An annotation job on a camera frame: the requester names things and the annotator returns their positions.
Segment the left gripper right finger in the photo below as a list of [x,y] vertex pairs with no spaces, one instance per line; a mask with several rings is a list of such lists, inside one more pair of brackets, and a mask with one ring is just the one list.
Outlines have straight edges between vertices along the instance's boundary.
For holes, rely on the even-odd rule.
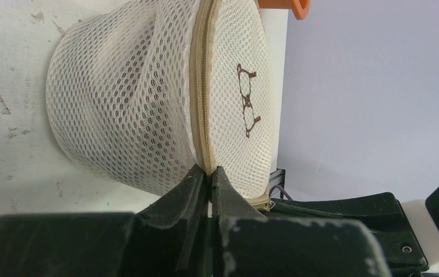
[[352,219],[268,218],[211,176],[214,276],[390,276],[369,229]]

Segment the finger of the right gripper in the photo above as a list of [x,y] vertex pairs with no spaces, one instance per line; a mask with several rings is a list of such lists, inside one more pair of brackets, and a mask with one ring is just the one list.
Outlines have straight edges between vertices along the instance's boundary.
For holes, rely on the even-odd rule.
[[429,262],[399,200],[385,192],[352,199],[272,199],[269,218],[351,219],[362,222],[379,242],[392,272],[425,272]]

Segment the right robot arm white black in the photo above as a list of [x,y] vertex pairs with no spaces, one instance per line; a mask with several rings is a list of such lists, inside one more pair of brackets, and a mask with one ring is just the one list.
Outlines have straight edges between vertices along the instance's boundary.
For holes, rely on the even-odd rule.
[[376,237],[393,276],[439,274],[439,187],[426,199],[401,202],[385,192],[352,199],[273,199],[270,218],[333,218],[362,222]]

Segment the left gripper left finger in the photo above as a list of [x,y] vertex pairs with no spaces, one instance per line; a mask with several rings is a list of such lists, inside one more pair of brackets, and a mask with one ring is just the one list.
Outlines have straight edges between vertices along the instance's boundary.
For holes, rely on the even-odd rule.
[[0,216],[0,276],[205,276],[206,175],[139,213]]

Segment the round white mesh laundry bag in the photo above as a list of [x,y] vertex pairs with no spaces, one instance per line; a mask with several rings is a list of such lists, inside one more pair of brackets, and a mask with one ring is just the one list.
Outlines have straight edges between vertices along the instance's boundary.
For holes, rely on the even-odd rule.
[[49,64],[54,137],[80,167],[165,195],[194,165],[269,202],[273,72],[255,1],[129,1],[74,25]]

